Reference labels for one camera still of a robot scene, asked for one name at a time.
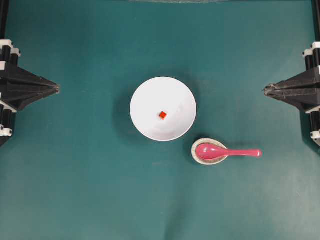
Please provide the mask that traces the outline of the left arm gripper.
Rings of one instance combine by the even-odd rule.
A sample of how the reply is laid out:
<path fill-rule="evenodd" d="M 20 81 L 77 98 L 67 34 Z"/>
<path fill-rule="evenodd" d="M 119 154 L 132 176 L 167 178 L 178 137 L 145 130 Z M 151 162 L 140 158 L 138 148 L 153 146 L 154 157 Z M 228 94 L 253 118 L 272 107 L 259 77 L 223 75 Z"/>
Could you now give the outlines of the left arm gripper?
<path fill-rule="evenodd" d="M 9 39 L 0 40 L 0 146 L 15 133 L 16 114 L 26 106 L 60 92 L 60 86 L 20 67 L 21 51 Z M 6 86 L 14 84 L 32 86 Z"/>

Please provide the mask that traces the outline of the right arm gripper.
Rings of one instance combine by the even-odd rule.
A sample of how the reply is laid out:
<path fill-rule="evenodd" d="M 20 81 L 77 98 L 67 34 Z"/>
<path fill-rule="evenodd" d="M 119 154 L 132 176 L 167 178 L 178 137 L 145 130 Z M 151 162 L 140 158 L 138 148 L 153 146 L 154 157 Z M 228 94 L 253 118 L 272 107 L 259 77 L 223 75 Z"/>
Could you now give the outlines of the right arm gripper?
<path fill-rule="evenodd" d="M 320 42 L 316 41 L 302 56 L 306 71 L 287 80 L 267 85 L 264 95 L 305 112 L 310 118 L 310 137 L 320 145 Z"/>

